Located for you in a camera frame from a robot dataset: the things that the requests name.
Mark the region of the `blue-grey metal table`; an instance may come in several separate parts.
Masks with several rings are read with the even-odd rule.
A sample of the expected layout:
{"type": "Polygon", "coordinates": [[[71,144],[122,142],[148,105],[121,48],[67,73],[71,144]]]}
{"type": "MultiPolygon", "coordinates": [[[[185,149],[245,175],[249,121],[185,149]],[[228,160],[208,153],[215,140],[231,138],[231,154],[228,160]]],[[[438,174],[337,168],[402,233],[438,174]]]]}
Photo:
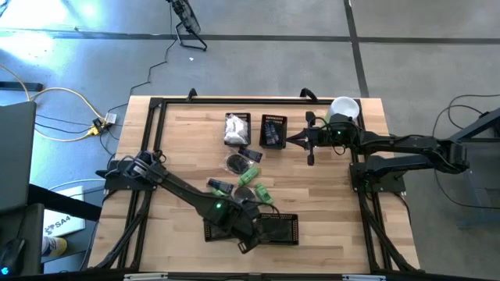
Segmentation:
{"type": "MultiPolygon", "coordinates": [[[[469,126],[462,128],[459,132],[453,134],[451,139],[459,143],[476,143],[476,144],[499,144],[500,133],[493,137],[477,137],[478,134],[486,130],[500,126],[500,108],[492,112],[480,114],[480,117],[469,126]]],[[[463,178],[466,183],[466,190],[472,195],[473,203],[461,206],[470,208],[474,211],[472,219],[464,219],[459,221],[457,226],[461,229],[468,229],[486,224],[500,223],[500,207],[493,207],[488,197],[488,189],[479,186],[480,174],[478,168],[469,168],[463,178]]]]}

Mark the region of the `black desk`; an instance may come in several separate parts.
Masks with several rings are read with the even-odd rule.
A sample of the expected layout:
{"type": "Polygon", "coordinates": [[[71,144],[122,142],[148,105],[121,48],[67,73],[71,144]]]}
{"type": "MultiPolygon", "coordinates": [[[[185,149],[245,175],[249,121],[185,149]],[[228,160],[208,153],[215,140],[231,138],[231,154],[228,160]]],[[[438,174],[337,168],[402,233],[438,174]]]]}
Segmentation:
{"type": "MultiPolygon", "coordinates": [[[[29,185],[27,203],[7,212],[0,212],[0,249],[14,238],[25,239],[23,264],[17,276],[41,273],[41,246],[45,209],[66,213],[90,221],[98,220],[101,208],[54,191],[29,185]]],[[[0,279],[14,276],[0,276],[0,279]]]]}

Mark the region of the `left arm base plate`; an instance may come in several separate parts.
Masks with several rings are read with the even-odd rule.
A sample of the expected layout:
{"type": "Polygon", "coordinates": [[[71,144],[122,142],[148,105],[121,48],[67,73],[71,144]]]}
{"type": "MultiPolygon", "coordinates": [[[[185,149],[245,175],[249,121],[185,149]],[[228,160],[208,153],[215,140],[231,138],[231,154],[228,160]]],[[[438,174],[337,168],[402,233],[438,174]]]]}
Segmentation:
{"type": "Polygon", "coordinates": [[[149,183],[142,176],[129,177],[125,173],[131,163],[130,159],[112,160],[107,169],[96,170],[95,174],[105,180],[106,190],[156,190],[157,186],[149,183]]]}

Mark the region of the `black floor fan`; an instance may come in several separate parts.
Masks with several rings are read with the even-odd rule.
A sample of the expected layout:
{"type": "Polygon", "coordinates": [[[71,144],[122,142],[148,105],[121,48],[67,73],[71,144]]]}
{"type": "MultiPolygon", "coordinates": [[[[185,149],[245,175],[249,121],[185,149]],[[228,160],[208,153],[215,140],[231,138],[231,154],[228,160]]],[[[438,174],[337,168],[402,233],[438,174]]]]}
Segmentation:
{"type": "Polygon", "coordinates": [[[180,19],[180,22],[175,26],[175,33],[180,46],[183,48],[190,48],[205,52],[208,48],[208,45],[199,36],[202,29],[199,25],[194,10],[191,7],[190,2],[188,0],[166,0],[166,1],[170,4],[170,8],[175,12],[175,14],[180,19]],[[180,37],[181,27],[183,27],[188,34],[190,34],[196,40],[198,40],[202,44],[202,46],[200,47],[200,46],[185,44],[182,38],[180,37]]]}

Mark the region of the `silver bracket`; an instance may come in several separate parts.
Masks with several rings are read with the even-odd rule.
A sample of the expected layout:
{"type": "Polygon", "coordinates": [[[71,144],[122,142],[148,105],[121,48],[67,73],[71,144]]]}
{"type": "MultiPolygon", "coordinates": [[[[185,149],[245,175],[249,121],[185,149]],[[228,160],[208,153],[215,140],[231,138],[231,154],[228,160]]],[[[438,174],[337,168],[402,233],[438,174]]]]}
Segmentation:
{"type": "Polygon", "coordinates": [[[134,273],[126,274],[123,281],[165,281],[168,274],[164,272],[134,273]]]}
{"type": "Polygon", "coordinates": [[[379,275],[345,274],[342,281],[387,281],[387,278],[379,275]]]}

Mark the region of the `green wipes canister white lid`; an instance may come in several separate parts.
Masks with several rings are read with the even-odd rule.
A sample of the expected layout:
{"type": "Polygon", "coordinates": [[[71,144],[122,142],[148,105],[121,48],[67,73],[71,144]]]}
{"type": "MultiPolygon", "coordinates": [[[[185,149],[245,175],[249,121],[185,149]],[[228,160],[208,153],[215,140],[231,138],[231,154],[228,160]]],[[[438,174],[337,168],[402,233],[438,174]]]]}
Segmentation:
{"type": "Polygon", "coordinates": [[[356,119],[359,116],[359,113],[360,107],[358,103],[353,98],[342,96],[335,98],[331,102],[325,120],[329,122],[331,116],[334,114],[342,114],[356,119]]]}

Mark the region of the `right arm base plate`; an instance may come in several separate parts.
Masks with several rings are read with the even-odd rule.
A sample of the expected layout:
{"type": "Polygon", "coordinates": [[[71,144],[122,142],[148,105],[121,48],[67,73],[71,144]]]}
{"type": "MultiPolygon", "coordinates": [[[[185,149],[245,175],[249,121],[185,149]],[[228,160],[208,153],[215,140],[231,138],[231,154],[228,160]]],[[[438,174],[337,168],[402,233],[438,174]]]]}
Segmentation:
{"type": "Polygon", "coordinates": [[[352,189],[357,193],[405,192],[404,172],[370,172],[364,162],[353,162],[349,166],[352,189]]]}

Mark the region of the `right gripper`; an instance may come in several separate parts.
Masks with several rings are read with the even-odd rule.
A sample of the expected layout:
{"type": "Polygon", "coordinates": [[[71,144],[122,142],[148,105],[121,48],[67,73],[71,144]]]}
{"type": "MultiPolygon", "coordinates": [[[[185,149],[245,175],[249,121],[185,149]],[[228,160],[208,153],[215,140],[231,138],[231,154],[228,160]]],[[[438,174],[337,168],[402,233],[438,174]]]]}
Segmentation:
{"type": "Polygon", "coordinates": [[[296,144],[301,148],[306,148],[309,152],[307,156],[308,165],[315,164],[313,149],[321,146],[332,145],[330,139],[330,124],[323,118],[316,116],[313,112],[305,113],[307,128],[305,131],[288,137],[288,142],[296,144]]]}

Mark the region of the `black floor bar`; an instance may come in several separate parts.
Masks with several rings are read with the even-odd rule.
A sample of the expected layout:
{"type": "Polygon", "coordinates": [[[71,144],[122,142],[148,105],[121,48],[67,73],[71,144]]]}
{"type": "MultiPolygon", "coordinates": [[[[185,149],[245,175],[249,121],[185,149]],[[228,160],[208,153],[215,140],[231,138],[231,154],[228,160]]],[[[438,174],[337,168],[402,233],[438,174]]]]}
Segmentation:
{"type": "Polygon", "coordinates": [[[8,82],[8,81],[0,81],[0,90],[4,91],[42,91],[44,88],[43,84],[40,83],[25,83],[22,85],[19,82],[8,82]]]}

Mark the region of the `white cardboard box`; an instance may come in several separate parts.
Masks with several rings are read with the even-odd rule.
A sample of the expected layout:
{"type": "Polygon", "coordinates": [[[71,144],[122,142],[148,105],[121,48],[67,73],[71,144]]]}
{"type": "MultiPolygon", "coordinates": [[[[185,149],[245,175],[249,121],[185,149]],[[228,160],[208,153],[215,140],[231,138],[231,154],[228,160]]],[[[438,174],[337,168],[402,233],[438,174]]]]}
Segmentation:
{"type": "MultiPolygon", "coordinates": [[[[82,201],[84,200],[83,192],[83,187],[78,186],[59,190],[58,194],[82,201]]],[[[43,225],[43,235],[45,237],[62,237],[66,234],[83,230],[85,226],[86,222],[84,219],[45,209],[43,225]]]]}

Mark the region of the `black computer mouse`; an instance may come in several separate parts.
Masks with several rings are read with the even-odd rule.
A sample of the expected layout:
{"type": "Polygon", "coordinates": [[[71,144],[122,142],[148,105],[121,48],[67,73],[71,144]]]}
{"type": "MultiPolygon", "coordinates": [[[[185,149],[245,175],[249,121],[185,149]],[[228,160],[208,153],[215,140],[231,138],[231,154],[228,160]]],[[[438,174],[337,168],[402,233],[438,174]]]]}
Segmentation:
{"type": "Polygon", "coordinates": [[[25,239],[14,238],[0,249],[0,276],[17,276],[23,264],[25,239]]]}

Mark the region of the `black slotted plastic basket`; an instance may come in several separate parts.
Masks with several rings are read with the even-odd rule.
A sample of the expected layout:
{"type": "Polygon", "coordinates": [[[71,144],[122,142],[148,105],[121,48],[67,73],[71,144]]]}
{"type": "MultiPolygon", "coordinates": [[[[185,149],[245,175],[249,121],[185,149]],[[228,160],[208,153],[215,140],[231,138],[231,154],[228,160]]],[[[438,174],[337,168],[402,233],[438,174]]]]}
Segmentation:
{"type": "Polygon", "coordinates": [[[267,245],[299,245],[297,214],[261,213],[257,217],[257,230],[260,241],[267,245]]]}
{"type": "Polygon", "coordinates": [[[237,239],[230,233],[233,221],[230,215],[222,215],[218,219],[203,219],[205,241],[237,239]]]}
{"type": "Polygon", "coordinates": [[[261,118],[259,145],[262,148],[266,148],[266,149],[281,150],[281,149],[286,148],[287,123],[288,123],[288,118],[286,116],[275,116],[275,115],[263,114],[262,118],[261,118]],[[264,123],[269,123],[269,125],[270,125],[270,122],[274,122],[276,130],[279,134],[280,142],[278,144],[276,144],[274,142],[274,144],[268,146],[266,144],[264,123]]]}
{"type": "Polygon", "coordinates": [[[247,131],[248,131],[248,138],[249,138],[249,144],[243,145],[243,144],[227,144],[224,140],[224,144],[230,147],[238,147],[238,146],[248,146],[252,142],[252,120],[251,120],[251,114],[249,112],[228,112],[225,115],[225,127],[224,127],[224,135],[226,131],[226,118],[230,114],[235,114],[236,116],[242,118],[244,121],[248,123],[247,131]]]}

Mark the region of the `dark grey monitor panel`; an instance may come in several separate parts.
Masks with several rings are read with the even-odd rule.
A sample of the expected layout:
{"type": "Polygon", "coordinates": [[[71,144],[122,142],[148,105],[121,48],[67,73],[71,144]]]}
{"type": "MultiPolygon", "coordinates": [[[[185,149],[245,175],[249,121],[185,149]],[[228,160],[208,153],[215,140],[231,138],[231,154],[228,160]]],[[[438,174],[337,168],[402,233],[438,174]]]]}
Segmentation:
{"type": "Polygon", "coordinates": [[[33,101],[0,105],[0,212],[27,203],[35,114],[33,101]]]}

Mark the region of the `yellow and white can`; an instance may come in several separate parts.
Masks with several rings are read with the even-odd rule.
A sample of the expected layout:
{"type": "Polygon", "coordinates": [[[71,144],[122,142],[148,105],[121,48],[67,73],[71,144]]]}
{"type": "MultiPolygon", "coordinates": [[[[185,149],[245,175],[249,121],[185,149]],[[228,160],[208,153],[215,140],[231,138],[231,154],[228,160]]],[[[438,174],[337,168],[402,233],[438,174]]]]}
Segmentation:
{"type": "Polygon", "coordinates": [[[42,257],[59,257],[67,249],[67,240],[62,237],[46,237],[42,238],[41,256],[42,257]]]}

